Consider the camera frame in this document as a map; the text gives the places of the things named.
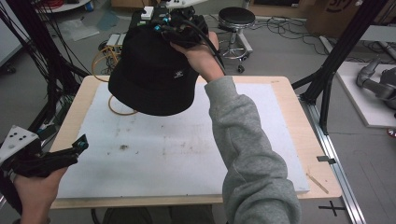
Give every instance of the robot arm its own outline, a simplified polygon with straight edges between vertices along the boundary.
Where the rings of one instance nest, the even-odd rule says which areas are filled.
[[[386,102],[386,104],[396,109],[396,107],[392,107],[392,102],[395,101],[396,94],[396,68],[385,70],[382,73],[381,81],[375,82],[371,80],[372,75],[375,73],[376,67],[379,65],[380,59],[376,58],[372,62],[370,62],[367,66],[364,66],[358,73],[356,78],[356,84],[359,87],[367,89],[375,93],[375,96]]]

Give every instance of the right hand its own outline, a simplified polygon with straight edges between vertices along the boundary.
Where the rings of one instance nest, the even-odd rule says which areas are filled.
[[[59,183],[67,167],[52,172],[48,177],[24,177],[17,175],[14,185],[21,198],[21,224],[47,223],[50,206],[58,194]]]
[[[219,49],[219,40],[217,35],[214,32],[209,32],[208,37],[215,48]],[[207,82],[224,76],[218,62],[215,60],[207,45],[197,45],[189,49],[184,49],[174,43],[171,43],[171,46],[175,50],[183,53],[189,60],[191,67]]]

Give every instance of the metal frame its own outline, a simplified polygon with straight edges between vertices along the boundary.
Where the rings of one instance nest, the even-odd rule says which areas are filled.
[[[323,152],[330,159],[334,159],[335,163],[331,164],[332,171],[334,172],[335,177],[340,183],[341,190],[343,191],[342,198],[344,200],[346,210],[349,214],[349,217],[352,223],[355,224],[363,224],[366,223],[361,208],[359,207],[358,201],[355,198],[352,187],[350,187],[349,182],[347,181],[347,176],[344,172],[344,169],[338,159],[337,153],[335,151],[334,146],[332,145],[332,140],[330,136],[327,135],[321,127],[319,126],[319,112],[315,105],[309,105],[306,102],[301,102],[302,107],[307,110],[307,116],[312,121],[312,126],[317,135],[317,138],[322,146]]]
[[[319,126],[325,134],[328,134],[327,117],[329,113],[332,79],[344,62],[344,59],[353,50],[387,2],[387,0],[365,0],[319,70],[291,85],[294,89],[298,89],[305,84],[311,83],[306,92],[301,95],[301,99],[310,105],[314,105],[319,95],[323,92]]]

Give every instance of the gray sleeve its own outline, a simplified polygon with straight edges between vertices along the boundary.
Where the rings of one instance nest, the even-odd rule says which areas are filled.
[[[230,224],[300,223],[301,207],[284,160],[262,130],[254,102],[232,77],[205,86],[213,134],[228,169],[222,195]]]

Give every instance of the plywood table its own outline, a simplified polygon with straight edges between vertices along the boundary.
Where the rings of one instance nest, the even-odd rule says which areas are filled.
[[[341,189],[327,162],[318,161],[324,156],[318,140],[305,116],[303,109],[285,77],[233,77],[235,83],[271,84],[282,110],[291,139],[301,160],[310,191],[299,194],[301,200],[340,198]],[[198,82],[205,82],[199,77]],[[92,103],[101,81],[85,77],[78,94],[70,107],[64,123],[52,145],[51,151],[70,147],[78,137],[78,130]],[[110,206],[145,206],[172,204],[222,203],[221,195],[167,196],[167,197],[123,197],[123,198],[76,198],[57,199],[52,208],[83,208]]]

